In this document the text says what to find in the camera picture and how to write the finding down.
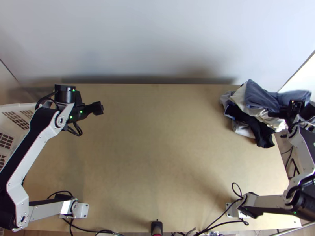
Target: white fabric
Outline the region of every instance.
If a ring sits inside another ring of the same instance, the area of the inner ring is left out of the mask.
[[[255,139],[255,135],[252,129],[249,127],[248,124],[242,121],[232,120],[232,129],[235,133],[239,135]]]
[[[267,124],[268,127],[274,129],[276,132],[280,132],[286,129],[286,123],[284,119],[279,119],[277,117],[269,117],[268,111],[264,108],[248,108],[245,104],[245,82],[243,86],[236,90],[236,92],[230,96],[230,100],[234,102],[244,113],[256,117],[257,120]]]
[[[233,94],[234,92],[226,92],[225,94],[223,94],[220,97],[220,104],[223,105],[224,110],[226,110],[226,108],[228,107],[228,102],[230,101],[230,96]],[[241,122],[241,121],[237,121],[234,120],[234,117],[224,114],[225,116],[227,116],[228,118],[232,119],[232,129],[235,133],[248,137],[248,138],[253,138],[255,139],[255,135],[253,134],[253,131],[251,130],[251,128],[249,127],[248,124]]]

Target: white wall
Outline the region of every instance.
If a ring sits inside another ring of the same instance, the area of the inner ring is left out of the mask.
[[[311,91],[311,100],[315,101],[315,51],[279,92],[297,89]]]
[[[192,75],[276,91],[315,48],[314,9],[314,0],[3,0],[0,58],[22,83]]]
[[[0,61],[0,105],[34,102]]]

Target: gray fabric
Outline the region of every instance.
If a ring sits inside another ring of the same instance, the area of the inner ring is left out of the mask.
[[[251,79],[247,81],[246,85],[245,104],[248,108],[264,108],[273,112],[280,110],[277,99]]]
[[[232,119],[232,129],[235,133],[248,138],[255,138],[253,131],[250,129],[248,124],[241,121],[236,121],[234,117],[225,114],[227,106],[233,104],[233,102],[230,101],[230,96],[232,96],[233,94],[234,92],[228,91],[220,97],[220,104],[222,104],[224,107],[224,115]]]
[[[272,96],[277,96],[278,102],[281,107],[287,107],[290,100],[305,101],[305,105],[311,100],[312,93],[306,90],[295,90],[284,93],[271,93]]]
[[[245,91],[245,104],[248,108],[264,108],[272,112],[280,112],[280,107],[287,107],[290,100],[302,100],[308,103],[311,92],[306,90],[285,93],[268,92],[249,79]]]
[[[267,124],[268,127],[274,129],[276,132],[286,129],[286,123],[284,119],[269,117],[268,111],[264,108],[248,108],[245,105],[246,87],[247,82],[245,82],[235,91],[232,96],[230,96],[230,100],[235,103],[244,113],[256,117],[257,120]]]

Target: tan tabletop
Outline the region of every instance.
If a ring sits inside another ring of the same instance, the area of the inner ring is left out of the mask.
[[[86,104],[101,101],[104,115],[80,121],[81,137],[62,132],[47,142],[28,172],[30,201],[69,190],[90,204],[87,229],[149,232],[202,230],[243,193],[282,194],[288,185],[277,145],[263,149],[235,134],[219,96],[235,85],[79,84]],[[231,221],[222,217],[218,223]],[[299,227],[294,216],[265,214],[217,230]],[[58,216],[27,229],[68,231]]]

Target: pile of clothes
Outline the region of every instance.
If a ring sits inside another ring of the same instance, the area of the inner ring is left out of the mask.
[[[229,91],[220,97],[224,115],[232,119],[235,133],[256,140],[257,146],[274,146],[272,134],[286,129],[284,119],[268,116],[268,112],[279,113],[290,100],[310,101],[311,92],[305,90],[285,93],[268,92],[251,79],[236,91]]]

